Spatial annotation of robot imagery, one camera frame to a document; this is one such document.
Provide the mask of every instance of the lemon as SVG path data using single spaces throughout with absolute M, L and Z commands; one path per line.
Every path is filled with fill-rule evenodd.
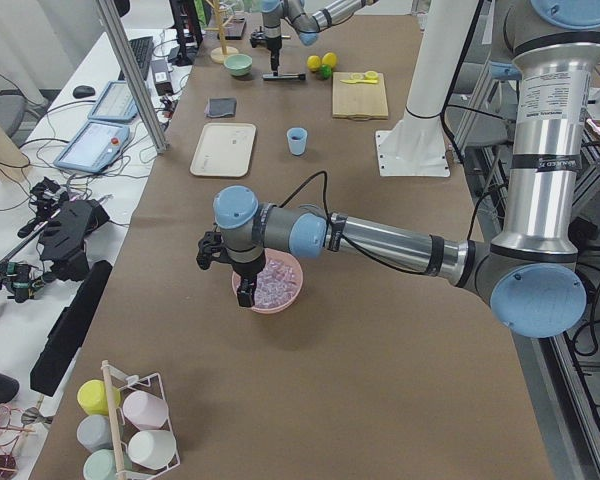
M 322 77 L 323 80 L 327 80 L 328 78 L 331 78 L 331 74 L 332 74 L 332 70 L 331 67 L 329 65 L 320 65 L 320 76 Z
M 320 57 L 317 55 L 311 55 L 307 58 L 307 68 L 312 72 L 317 72 L 320 70 L 320 65 L 322 65 L 322 61 Z
M 338 56 L 333 52 L 327 52 L 322 56 L 322 64 L 329 65 L 333 70 L 338 64 Z

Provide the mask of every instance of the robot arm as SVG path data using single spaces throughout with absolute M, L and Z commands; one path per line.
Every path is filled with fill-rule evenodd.
M 549 337 L 572 327 L 586 293 L 573 272 L 577 250 L 567 230 L 590 74 L 600 61 L 600 8 L 584 0 L 505 0 L 496 8 L 505 9 L 496 12 L 502 21 L 494 37 L 502 35 L 506 45 L 498 59 L 508 55 L 522 82 L 504 228 L 490 244 L 455 243 L 341 214 L 327 220 L 259 204 L 245 187 L 230 187 L 216 196 L 219 231 L 215 243 L 200 243 L 199 264 L 208 268 L 210 252 L 220 252 L 213 259 L 248 280 L 242 294 L 250 301 L 241 304 L 249 306 L 264 247 L 305 257 L 323 247 L 354 249 L 411 273 L 447 278 L 521 335 Z
M 271 52 L 271 70 L 274 75 L 280 66 L 282 28 L 285 19 L 298 33 L 304 45 L 318 39 L 318 33 L 343 22 L 362 7 L 373 5 L 377 0 L 336 0 L 312 16 L 304 11 L 304 0 L 263 0 L 262 23 L 267 49 Z

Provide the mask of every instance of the yellow cup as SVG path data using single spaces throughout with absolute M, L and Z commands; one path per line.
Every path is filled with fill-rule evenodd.
M 120 390 L 113 389 L 116 407 L 120 406 Z M 78 403 L 87 415 L 109 415 L 107 394 L 102 380 L 89 380 L 78 390 Z

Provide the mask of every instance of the cup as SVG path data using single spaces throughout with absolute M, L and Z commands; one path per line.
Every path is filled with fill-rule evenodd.
M 176 454 L 176 438 L 168 430 L 142 430 L 129 440 L 127 453 L 133 463 L 160 470 Z
M 78 442 L 91 453 L 113 449 L 111 425 L 104 415 L 89 415 L 78 425 L 76 435 Z
M 113 390 L 116 407 L 120 405 L 120 391 Z M 78 390 L 78 403 L 87 415 L 109 415 L 107 394 L 102 380 L 89 380 Z
M 289 150 L 293 155 L 302 155 L 307 147 L 307 131 L 302 127 L 293 127 L 287 130 Z
M 169 417 L 169 407 L 162 398 L 138 390 L 124 400 L 122 413 L 138 430 L 158 430 Z
M 124 456 L 125 470 L 131 470 L 131 460 L 126 453 Z M 116 458 L 113 450 L 98 450 L 93 452 L 82 467 L 84 480 L 116 480 Z

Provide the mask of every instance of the brown table surface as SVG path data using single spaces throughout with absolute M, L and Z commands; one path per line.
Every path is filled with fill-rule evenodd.
M 332 210 L 456 240 L 471 215 L 459 166 L 446 179 L 378 175 L 374 131 L 402 117 L 421 40 L 414 18 L 355 16 L 309 48 L 285 40 L 283 72 L 327 51 L 342 71 L 383 72 L 390 119 L 371 122 L 332 119 L 329 81 L 265 84 L 268 52 L 248 45 L 260 19 L 248 21 L 238 42 L 254 58 L 246 79 L 212 64 L 217 41 L 205 40 L 31 478 L 81 478 L 75 393 L 101 377 L 105 358 L 163 376 L 182 457 L 165 479 L 552 477 L 510 333 L 477 297 L 325 252 L 301 261 L 297 301 L 264 316 L 237 307 L 229 267 L 198 270 L 213 196 L 235 183 L 280 202 L 326 169 Z M 205 118 L 209 98 L 230 96 L 235 118 Z M 189 173 L 209 121 L 257 126 L 246 177 Z M 309 132 L 302 157 L 285 138 L 297 125 Z M 298 203 L 319 203 L 320 188 Z

